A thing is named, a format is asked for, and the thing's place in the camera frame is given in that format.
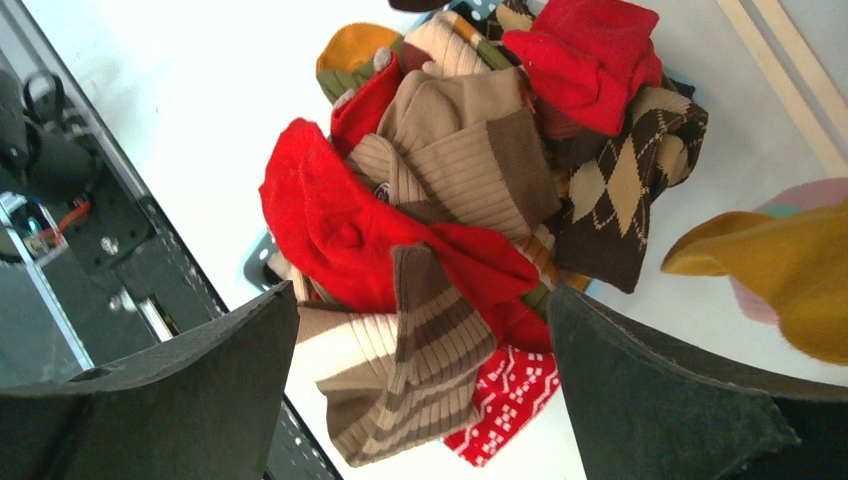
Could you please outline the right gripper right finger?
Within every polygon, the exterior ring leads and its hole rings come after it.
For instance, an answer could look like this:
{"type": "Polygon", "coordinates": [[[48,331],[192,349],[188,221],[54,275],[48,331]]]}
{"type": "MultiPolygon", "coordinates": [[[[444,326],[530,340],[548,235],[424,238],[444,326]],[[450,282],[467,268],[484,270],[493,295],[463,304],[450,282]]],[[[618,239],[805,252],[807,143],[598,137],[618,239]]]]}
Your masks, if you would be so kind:
{"type": "Polygon", "coordinates": [[[590,479],[843,479],[847,390],[755,368],[567,284],[547,308],[590,479]]]}

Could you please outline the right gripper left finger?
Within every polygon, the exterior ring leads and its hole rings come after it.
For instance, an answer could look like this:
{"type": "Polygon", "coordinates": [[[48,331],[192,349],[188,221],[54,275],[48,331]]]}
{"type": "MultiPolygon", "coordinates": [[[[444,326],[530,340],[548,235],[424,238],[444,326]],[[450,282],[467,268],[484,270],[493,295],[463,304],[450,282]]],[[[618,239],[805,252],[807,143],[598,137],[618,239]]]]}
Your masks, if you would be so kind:
{"type": "Polygon", "coordinates": [[[297,337],[291,283],[62,383],[1,393],[5,479],[258,479],[297,337]]]}

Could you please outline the brown striped sock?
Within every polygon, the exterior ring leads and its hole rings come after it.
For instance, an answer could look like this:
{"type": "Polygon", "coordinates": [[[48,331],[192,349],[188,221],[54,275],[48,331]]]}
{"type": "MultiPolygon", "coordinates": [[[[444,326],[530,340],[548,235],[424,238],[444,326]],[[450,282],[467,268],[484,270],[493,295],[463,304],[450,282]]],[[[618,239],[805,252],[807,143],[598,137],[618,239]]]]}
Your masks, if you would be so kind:
{"type": "Polygon", "coordinates": [[[480,420],[472,397],[495,334],[425,244],[392,251],[395,312],[303,302],[292,365],[325,397],[329,438],[360,467],[480,420]]]}

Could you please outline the long red sock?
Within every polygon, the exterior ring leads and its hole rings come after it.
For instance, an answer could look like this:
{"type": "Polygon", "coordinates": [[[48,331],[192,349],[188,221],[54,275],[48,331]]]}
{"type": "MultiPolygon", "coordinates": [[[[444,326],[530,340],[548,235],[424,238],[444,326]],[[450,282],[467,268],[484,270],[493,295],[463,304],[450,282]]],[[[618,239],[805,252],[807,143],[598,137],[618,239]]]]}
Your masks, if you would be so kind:
{"type": "Polygon", "coordinates": [[[363,313],[396,310],[391,251],[423,243],[497,338],[530,352],[551,348],[541,316],[522,301],[540,281],[518,243],[494,230],[424,224],[372,191],[345,160],[376,132],[404,72],[395,55],[363,86],[336,102],[331,131],[296,119],[280,134],[260,187],[262,209],[283,256],[343,305],[363,313]]]}

